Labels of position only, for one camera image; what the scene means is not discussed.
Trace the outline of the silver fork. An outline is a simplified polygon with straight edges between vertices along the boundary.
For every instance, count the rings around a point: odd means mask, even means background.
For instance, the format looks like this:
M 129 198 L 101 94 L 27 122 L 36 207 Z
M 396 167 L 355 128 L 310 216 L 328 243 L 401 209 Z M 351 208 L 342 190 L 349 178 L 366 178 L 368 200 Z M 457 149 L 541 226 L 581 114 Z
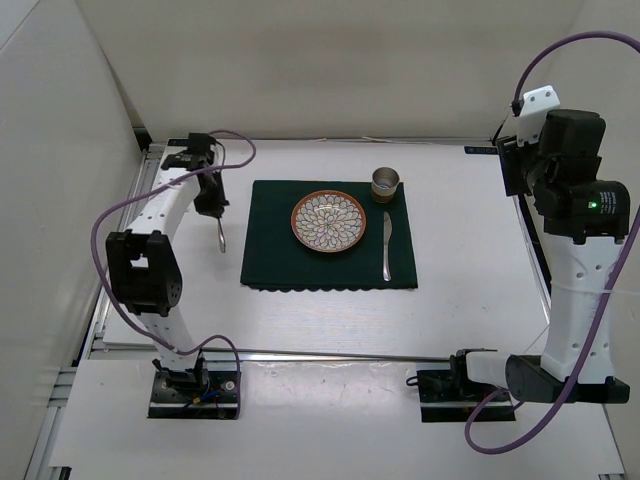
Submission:
M 217 221 L 217 236 L 218 236 L 219 250 L 222 254 L 225 254 L 227 250 L 227 243 L 226 243 L 226 237 L 225 237 L 225 233 L 222 225 L 222 220 L 220 218 L 217 218 L 216 221 Z

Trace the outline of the dark green cloth napkin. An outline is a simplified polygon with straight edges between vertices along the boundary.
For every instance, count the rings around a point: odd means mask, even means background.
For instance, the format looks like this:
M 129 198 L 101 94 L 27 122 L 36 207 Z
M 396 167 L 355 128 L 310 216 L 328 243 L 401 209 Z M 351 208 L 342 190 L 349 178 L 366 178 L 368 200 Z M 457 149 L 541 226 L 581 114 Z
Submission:
M 295 237 L 290 218 L 304 196 L 319 190 L 349 194 L 364 208 L 367 225 L 360 241 L 346 251 L 320 253 Z M 391 281 L 383 265 L 383 213 L 392 221 L 389 244 Z M 404 185 L 380 204 L 368 182 L 256 180 L 252 187 L 241 283 L 267 291 L 416 289 L 418 277 L 406 209 Z

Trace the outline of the floral patterned ceramic plate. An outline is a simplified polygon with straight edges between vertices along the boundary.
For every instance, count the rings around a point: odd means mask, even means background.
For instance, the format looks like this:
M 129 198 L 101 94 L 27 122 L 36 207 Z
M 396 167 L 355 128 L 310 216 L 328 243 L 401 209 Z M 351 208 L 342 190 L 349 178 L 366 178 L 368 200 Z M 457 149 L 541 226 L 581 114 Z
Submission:
M 366 230 L 364 208 L 347 193 L 319 190 L 293 208 L 290 224 L 299 242 L 320 253 L 339 253 L 355 246 Z

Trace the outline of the metal cup with cork base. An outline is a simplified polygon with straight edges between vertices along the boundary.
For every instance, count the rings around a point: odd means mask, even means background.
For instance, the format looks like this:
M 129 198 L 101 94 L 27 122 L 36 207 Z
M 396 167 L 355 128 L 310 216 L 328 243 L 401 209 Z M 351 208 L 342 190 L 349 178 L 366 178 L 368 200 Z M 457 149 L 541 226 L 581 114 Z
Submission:
M 380 204 L 390 203 L 400 183 L 398 172 L 391 167 L 379 167 L 371 177 L 371 196 Z

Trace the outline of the silver table knife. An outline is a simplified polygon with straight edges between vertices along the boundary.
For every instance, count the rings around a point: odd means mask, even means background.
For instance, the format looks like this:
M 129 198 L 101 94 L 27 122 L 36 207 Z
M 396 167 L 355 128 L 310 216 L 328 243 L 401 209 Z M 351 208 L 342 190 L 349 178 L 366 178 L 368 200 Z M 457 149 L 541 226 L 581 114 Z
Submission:
M 383 265 L 382 275 L 385 282 L 391 281 L 390 262 L 389 262 L 389 244 L 392 236 L 392 221 L 389 213 L 383 213 Z

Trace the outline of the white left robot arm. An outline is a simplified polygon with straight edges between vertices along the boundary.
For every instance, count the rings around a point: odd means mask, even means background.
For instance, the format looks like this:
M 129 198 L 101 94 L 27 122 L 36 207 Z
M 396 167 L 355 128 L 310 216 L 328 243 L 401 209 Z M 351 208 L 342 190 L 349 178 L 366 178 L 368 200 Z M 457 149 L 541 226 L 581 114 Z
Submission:
M 176 185 L 171 182 L 219 165 L 223 152 L 213 137 L 191 133 L 186 148 L 167 155 L 160 167 L 156 181 L 163 191 L 149 199 L 125 231 L 110 233 L 105 242 L 115 298 L 154 337 L 161 382 L 188 400 L 206 395 L 210 377 L 178 309 L 183 277 L 171 241 L 190 206 L 200 215 L 220 220 L 229 202 L 218 171 Z

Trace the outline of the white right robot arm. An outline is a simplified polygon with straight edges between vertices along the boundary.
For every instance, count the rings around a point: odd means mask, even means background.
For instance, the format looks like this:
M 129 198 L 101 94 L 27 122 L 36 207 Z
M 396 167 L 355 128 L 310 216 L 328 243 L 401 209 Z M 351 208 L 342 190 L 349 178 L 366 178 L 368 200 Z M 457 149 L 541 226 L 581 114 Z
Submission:
M 552 109 L 536 143 L 499 141 L 507 193 L 532 196 L 544 220 L 549 330 L 540 355 L 458 351 L 449 375 L 458 398 L 470 400 L 491 385 L 519 401 L 551 404 L 569 386 L 569 403 L 628 401 L 630 388 L 611 361 L 609 313 L 600 301 L 629 234 L 631 200 L 621 182 L 597 177 L 605 129 L 597 113 Z

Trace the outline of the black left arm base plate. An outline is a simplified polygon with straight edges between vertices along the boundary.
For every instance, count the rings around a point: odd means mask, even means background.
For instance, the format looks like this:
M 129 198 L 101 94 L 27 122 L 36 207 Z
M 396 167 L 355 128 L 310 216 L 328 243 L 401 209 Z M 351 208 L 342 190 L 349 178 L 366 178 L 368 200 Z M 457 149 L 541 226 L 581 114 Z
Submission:
M 241 412 L 241 362 L 225 370 L 203 354 L 192 369 L 162 367 L 152 361 L 155 372 L 147 409 L 149 419 L 238 420 Z

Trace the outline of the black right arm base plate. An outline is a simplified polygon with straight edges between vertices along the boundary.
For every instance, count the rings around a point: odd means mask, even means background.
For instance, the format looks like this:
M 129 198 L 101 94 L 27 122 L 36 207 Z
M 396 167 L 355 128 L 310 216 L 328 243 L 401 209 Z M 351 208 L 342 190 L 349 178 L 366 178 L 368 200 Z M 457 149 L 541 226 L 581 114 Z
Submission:
M 497 390 L 487 384 L 464 384 L 454 379 L 450 370 L 418 370 L 405 381 L 416 387 L 423 423 L 465 423 L 477 405 Z M 508 393 L 489 402 L 476 422 L 510 422 L 515 420 L 515 406 Z

